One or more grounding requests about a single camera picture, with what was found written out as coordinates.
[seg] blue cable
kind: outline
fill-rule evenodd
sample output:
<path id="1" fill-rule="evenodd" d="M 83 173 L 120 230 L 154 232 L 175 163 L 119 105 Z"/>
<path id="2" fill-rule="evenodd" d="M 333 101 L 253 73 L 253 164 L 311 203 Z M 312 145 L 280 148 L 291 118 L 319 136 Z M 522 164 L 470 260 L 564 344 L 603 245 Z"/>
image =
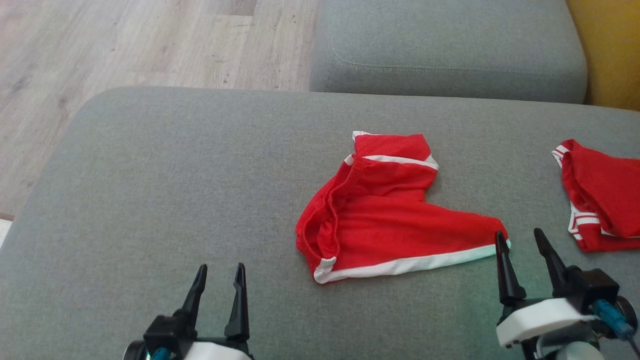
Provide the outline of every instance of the blue cable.
<path id="1" fill-rule="evenodd" d="M 598 300 L 593 303 L 593 313 L 613 330 L 618 339 L 627 340 L 640 359 L 640 351 L 634 341 L 635 330 L 613 305 L 606 300 Z"/>
<path id="2" fill-rule="evenodd" d="M 151 360 L 171 360 L 171 354 L 169 353 L 169 350 L 161 347 L 154 352 Z"/>

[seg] folded red clothing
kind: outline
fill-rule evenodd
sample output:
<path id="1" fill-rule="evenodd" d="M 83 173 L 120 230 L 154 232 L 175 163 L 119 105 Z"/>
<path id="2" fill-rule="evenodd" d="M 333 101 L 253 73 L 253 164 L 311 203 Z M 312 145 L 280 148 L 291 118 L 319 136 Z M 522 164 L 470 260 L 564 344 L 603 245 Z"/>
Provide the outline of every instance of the folded red clothing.
<path id="1" fill-rule="evenodd" d="M 585 252 L 640 248 L 640 160 L 564 141 L 553 156 L 571 202 L 569 232 Z"/>
<path id="2" fill-rule="evenodd" d="M 311 199 L 296 246 L 314 280 L 397 275 L 495 254 L 497 218 L 424 202 L 438 164 L 422 135 L 354 131 L 355 154 Z"/>

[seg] wooden floor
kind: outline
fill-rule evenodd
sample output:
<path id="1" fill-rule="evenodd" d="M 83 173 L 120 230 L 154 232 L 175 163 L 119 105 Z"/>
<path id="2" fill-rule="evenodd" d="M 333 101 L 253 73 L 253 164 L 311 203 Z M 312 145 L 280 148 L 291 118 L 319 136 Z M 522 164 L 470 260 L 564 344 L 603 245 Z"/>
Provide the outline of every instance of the wooden floor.
<path id="1" fill-rule="evenodd" d="M 78 108 L 129 85 L 307 91 L 318 0 L 0 1 L 0 213 Z"/>

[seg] robotic arm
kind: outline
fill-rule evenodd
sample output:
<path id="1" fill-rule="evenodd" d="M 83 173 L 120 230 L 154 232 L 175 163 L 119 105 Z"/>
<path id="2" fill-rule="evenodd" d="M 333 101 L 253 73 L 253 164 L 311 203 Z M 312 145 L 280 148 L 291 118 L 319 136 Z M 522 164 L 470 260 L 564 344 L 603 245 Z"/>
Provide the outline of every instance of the robotic arm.
<path id="1" fill-rule="evenodd" d="M 526 360 L 604 360 L 599 339 L 629 341 L 637 330 L 634 308 L 601 269 L 565 267 L 541 229 L 534 235 L 553 286 L 551 299 L 526 299 L 502 233 L 496 236 L 498 288 L 504 305 L 496 333 L 502 347 L 520 344 Z"/>
<path id="2" fill-rule="evenodd" d="M 202 265 L 182 307 L 171 316 L 158 315 L 144 341 L 133 341 L 123 360 L 254 360 L 246 343 L 249 315 L 244 265 L 239 263 L 236 271 L 236 297 L 224 338 L 199 338 L 195 329 L 206 280 L 207 265 Z"/>

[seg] gray sofa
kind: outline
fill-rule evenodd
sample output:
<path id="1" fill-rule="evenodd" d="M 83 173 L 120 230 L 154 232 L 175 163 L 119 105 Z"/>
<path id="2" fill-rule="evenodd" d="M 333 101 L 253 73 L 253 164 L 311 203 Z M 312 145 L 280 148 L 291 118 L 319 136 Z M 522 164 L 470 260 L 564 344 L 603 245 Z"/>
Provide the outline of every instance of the gray sofa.
<path id="1" fill-rule="evenodd" d="M 581 103 L 563 0 L 322 0 L 311 91 Z"/>
<path id="2" fill-rule="evenodd" d="M 599 267 L 640 304 L 638 251 L 585 255 L 551 150 L 567 138 L 640 157 L 640 114 L 446 97 L 121 88 L 78 113 L 0 249 L 3 359 L 122 358 L 209 264 L 197 329 L 219 336 L 238 261 L 257 359 L 522 359 L 500 348 L 495 260 L 313 282 L 294 225 L 352 151 L 351 131 L 422 133 L 428 201 L 499 217 L 520 282 L 550 295 L 533 239 Z M 628 345 L 603 342 L 608 359 Z"/>

